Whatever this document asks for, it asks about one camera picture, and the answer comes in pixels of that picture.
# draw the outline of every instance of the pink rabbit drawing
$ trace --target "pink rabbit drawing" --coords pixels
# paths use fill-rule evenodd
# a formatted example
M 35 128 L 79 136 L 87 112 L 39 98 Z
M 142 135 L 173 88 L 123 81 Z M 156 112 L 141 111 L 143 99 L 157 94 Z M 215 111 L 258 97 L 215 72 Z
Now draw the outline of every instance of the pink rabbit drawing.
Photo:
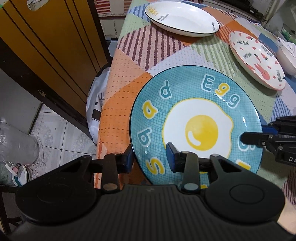
M 269 73 L 266 70 L 264 70 L 260 64 L 255 64 L 255 67 L 261 72 L 264 79 L 270 79 Z

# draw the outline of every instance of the plate rim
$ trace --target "plate rim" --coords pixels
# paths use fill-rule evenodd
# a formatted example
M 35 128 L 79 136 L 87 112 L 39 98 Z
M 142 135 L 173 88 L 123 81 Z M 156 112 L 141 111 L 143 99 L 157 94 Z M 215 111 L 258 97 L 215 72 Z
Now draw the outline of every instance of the plate rim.
M 148 83 L 149 83 L 154 77 L 156 77 L 157 75 L 163 73 L 164 71 L 167 71 L 167 70 L 169 70 L 169 69 L 173 69 L 173 68 L 177 68 L 177 67 L 181 67 L 181 66 L 197 66 L 197 67 L 203 67 L 203 68 L 211 69 L 211 68 L 209 68 L 209 67 L 205 67 L 205 66 L 201 66 L 201 65 L 178 65 L 178 66 L 174 66 L 174 67 L 171 67 L 171 68 L 165 69 L 165 70 L 159 72 L 158 74 L 152 76 L 152 78 L 151 78 L 150 80 L 148 80 L 148 81 L 143 85 L 143 87 L 142 87 L 142 88 L 140 89 L 140 91 L 138 92 L 138 94 L 137 94 L 137 96 L 136 96 L 136 98 L 135 98 L 135 100 L 134 100 L 134 102 L 133 102 L 133 106 L 132 106 L 132 108 L 131 108 L 131 113 L 130 113 L 130 118 L 129 118 L 129 123 L 128 123 L 128 128 L 129 128 L 129 138 L 130 138 L 131 148 L 132 148 L 132 150 L 133 150 L 133 154 L 134 154 L 134 157 L 135 157 L 135 159 L 136 159 L 136 162 L 137 162 L 137 164 L 138 164 L 140 170 L 142 171 L 142 174 L 145 176 L 145 178 L 146 178 L 146 179 L 147 179 L 152 185 L 154 185 L 153 182 L 147 177 L 147 175 L 145 174 L 144 170 L 142 169 L 142 167 L 141 167 L 141 165 L 140 165 L 140 163 L 139 163 L 139 160 L 138 160 L 138 158 L 137 158 L 137 155 L 136 155 L 136 153 L 135 153 L 135 149 L 134 149 L 134 147 L 133 147 L 133 143 L 132 143 L 132 138 L 131 138 L 131 117 L 132 117 L 132 113 L 133 113 L 133 108 L 134 108 L 134 106 L 135 106 L 136 100 L 137 100 L 139 94 L 141 93 L 141 91 L 145 88 L 145 86 L 146 86 L 146 85 L 147 85 L 147 84 L 148 84 Z M 211 70 L 214 70 L 215 72 L 218 72 L 219 74 L 225 75 L 225 74 L 223 74 L 223 73 L 221 73 L 221 72 L 219 72 L 219 71 L 217 71 L 217 70 L 215 70 L 215 69 L 211 69 Z M 227 78 L 231 79 L 236 85 L 239 86 L 239 84 L 237 84 L 232 78 L 228 77 L 227 75 L 225 75 L 225 76 L 226 76 Z M 242 91 L 247 95 L 247 97 L 250 99 L 251 103 L 253 104 L 253 101 L 252 101 L 251 98 L 248 96 L 248 94 L 244 91 L 244 89 L 243 89 L 242 87 L 240 87 L 240 88 L 241 88 Z M 262 123 L 261 123 L 260 117 L 259 117 L 259 115 L 258 115 L 258 111 L 257 111 L 257 109 L 256 109 L 256 107 L 255 107 L 254 104 L 253 104 L 253 106 L 254 106 L 254 109 L 255 109 L 255 111 L 256 111 L 256 113 L 257 113 L 258 120 L 259 120 L 259 122 L 260 122 L 260 126 L 261 126 L 261 131 L 262 131 Z M 259 165 L 258 165 L 258 169 L 257 169 L 257 171 L 256 171 L 255 174 L 257 174 L 257 172 L 258 172 L 258 170 L 259 170 L 259 167 L 260 167 L 261 162 L 262 162 L 262 157 L 263 157 L 263 148 L 262 148 L 261 159 L 260 159 L 260 162 L 259 162 Z
M 179 29 L 179 28 L 174 28 L 174 27 L 168 26 L 168 25 L 166 25 L 166 24 L 163 24 L 163 23 L 161 23 L 161 22 L 159 22 L 159 21 L 157 21 L 157 20 L 155 20 L 155 19 L 152 19 L 152 18 L 149 17 L 148 14 L 146 13 L 146 8 L 147 8 L 148 6 L 150 6 L 150 5 L 152 5 L 152 4 L 155 4 L 155 3 L 158 3 L 158 2 L 177 2 L 177 1 L 156 1 L 156 2 L 152 2 L 152 3 L 148 4 L 148 5 L 145 7 L 144 12 L 145 12 L 146 16 L 147 16 L 150 20 L 155 21 L 155 22 L 159 23 L 160 25 L 166 26 L 166 27 L 168 27 L 168 28 L 176 29 L 176 30 L 179 30 L 179 31 L 183 31 L 183 32 L 186 32 L 186 33 L 191 33 L 191 34 L 202 34 L 202 35 L 215 34 L 215 33 L 217 33 L 217 32 L 220 30 L 220 24 L 219 24 L 218 20 L 217 20 L 213 15 L 211 15 L 211 14 L 209 14 L 207 11 L 204 11 L 203 9 L 198 8 L 198 7 L 196 7 L 196 6 L 193 6 L 193 5 L 191 5 L 191 6 L 196 7 L 196 8 L 198 8 L 198 9 L 200 9 L 200 10 L 206 12 L 207 14 L 211 15 L 211 16 L 216 20 L 216 22 L 218 23 L 218 26 L 219 26 L 219 28 L 218 28 L 217 31 L 215 31 L 215 32 L 211 32 L 211 33 L 198 33 L 198 32 L 186 31 L 186 30 Z M 181 4 L 189 5 L 189 4 L 185 3 L 185 2 L 177 2 L 177 3 L 181 3 Z
M 231 41 L 230 41 L 230 35 L 231 35 L 231 33 L 233 33 L 234 32 L 234 34 L 235 34 L 235 32 L 239 32 L 239 33 L 244 33 L 244 32 L 241 32 L 241 31 L 231 31 L 229 34 L 228 34 L 228 41 L 229 41 L 229 46 L 230 46 L 230 49 L 231 49 L 231 51 L 232 51 L 232 53 L 233 53 L 233 55 L 235 55 L 235 56 L 237 56 L 240 60 L 242 60 L 243 62 L 244 62 L 244 60 L 237 54 L 237 53 L 235 53 L 235 49 L 233 48 L 233 46 L 232 46 L 232 44 L 231 44 Z M 264 43 L 262 43 L 259 39 L 257 39 L 257 41 L 259 42 L 259 43 L 261 43 L 265 48 L 267 48 L 266 46 L 265 46 L 265 44 Z M 276 88 L 274 88 L 273 86 L 271 86 L 268 82 L 266 82 L 266 81 L 264 81 L 258 74 L 256 74 L 256 73 L 254 73 L 258 78 L 260 78 L 260 80 L 261 81 L 263 81 L 266 85 L 268 85 L 271 89 L 273 89 L 273 90 L 277 90 L 277 91 L 282 91 L 284 88 L 285 88 L 285 86 L 286 86 L 286 80 L 285 80 L 285 85 L 284 85 L 284 87 L 282 88 L 282 89 L 276 89 Z

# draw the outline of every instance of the egg plate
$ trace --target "egg plate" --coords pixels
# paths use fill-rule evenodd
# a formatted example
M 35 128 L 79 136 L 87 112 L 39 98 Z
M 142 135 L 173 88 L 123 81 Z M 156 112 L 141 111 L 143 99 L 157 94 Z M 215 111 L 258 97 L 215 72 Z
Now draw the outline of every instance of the egg plate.
M 245 131 L 262 132 L 258 113 L 247 94 L 229 77 L 201 66 L 178 66 L 152 79 L 139 92 L 130 117 L 136 159 L 152 184 L 177 184 L 166 159 L 166 143 L 178 151 L 208 158 L 218 153 L 256 173 L 262 149 L 245 145 Z M 201 172 L 202 188 L 209 185 Z

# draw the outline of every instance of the yellow egg yolk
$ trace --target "yellow egg yolk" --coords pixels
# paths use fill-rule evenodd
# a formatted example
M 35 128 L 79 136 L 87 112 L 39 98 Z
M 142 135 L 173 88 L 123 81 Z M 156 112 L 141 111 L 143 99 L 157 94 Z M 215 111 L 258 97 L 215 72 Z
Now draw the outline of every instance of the yellow egg yolk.
M 196 115 L 186 124 L 185 136 L 188 144 L 196 150 L 211 149 L 218 139 L 218 126 L 207 115 Z

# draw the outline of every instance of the wooden door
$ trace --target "wooden door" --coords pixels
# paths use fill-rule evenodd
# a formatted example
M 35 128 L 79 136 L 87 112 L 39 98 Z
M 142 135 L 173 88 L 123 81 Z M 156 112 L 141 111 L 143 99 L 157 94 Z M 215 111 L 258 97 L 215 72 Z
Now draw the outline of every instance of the wooden door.
M 8 0 L 0 21 L 0 68 L 88 132 L 87 95 L 111 59 L 93 0 L 49 0 L 36 11 Z

